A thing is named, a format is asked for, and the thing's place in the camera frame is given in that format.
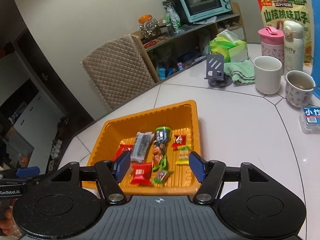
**white countertop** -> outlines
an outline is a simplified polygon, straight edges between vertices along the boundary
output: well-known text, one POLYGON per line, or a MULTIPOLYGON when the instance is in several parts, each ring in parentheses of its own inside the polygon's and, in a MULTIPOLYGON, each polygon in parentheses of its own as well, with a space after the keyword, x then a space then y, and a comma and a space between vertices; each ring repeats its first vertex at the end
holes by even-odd
MULTIPOLYGON (((251 60, 261 56, 260 45, 248 44, 248 50, 251 60)), ((85 166, 106 121, 193 99, 197 103, 204 158, 234 167, 251 162, 272 176, 306 204, 307 223, 299 236, 318 239, 320 135, 302 132, 300 110, 285 100, 284 79, 278 94, 266 96, 255 85, 232 84, 214 89, 204 79, 205 69, 204 61, 179 73, 79 133, 68 146, 60 167, 71 161, 85 166)), ((311 67, 305 67, 305 71, 310 73, 311 67)), ((320 107, 320 100, 314 96, 311 104, 320 107)), ((234 184, 226 185, 224 192, 233 187, 234 184)))

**orange jar lid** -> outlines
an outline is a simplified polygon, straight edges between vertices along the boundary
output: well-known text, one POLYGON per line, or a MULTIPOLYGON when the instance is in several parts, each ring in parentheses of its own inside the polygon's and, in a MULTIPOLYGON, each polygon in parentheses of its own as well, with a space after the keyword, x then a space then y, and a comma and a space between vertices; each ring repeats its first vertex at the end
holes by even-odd
POLYGON ((144 15, 144 16, 140 17, 138 22, 139 23, 145 23, 146 21, 151 20, 151 19, 152 19, 151 14, 147 14, 147 15, 144 15))

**quilted cover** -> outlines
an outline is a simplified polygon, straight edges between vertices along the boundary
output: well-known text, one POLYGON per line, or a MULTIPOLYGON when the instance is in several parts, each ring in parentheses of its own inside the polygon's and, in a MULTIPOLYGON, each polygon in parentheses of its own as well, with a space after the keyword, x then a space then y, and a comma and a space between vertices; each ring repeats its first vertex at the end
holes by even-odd
POLYGON ((154 84, 130 35, 97 48, 81 65, 111 109, 154 84))

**pink water bottle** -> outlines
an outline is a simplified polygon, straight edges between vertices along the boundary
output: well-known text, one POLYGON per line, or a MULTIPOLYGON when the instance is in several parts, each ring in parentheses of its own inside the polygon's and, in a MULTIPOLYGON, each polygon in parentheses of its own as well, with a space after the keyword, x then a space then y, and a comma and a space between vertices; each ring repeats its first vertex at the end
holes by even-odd
POLYGON ((263 56, 271 56, 279 59, 282 63, 281 74, 284 73, 284 33, 275 27, 267 26, 258 31, 261 39, 263 56))

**green towel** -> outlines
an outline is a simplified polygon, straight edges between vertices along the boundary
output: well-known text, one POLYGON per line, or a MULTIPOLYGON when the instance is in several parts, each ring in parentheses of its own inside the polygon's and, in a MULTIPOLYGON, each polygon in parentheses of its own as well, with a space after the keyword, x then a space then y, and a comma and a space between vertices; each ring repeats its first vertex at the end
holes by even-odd
POLYGON ((225 63, 224 72, 232 77, 232 81, 238 85, 254 83, 254 67, 248 59, 244 62, 225 63))

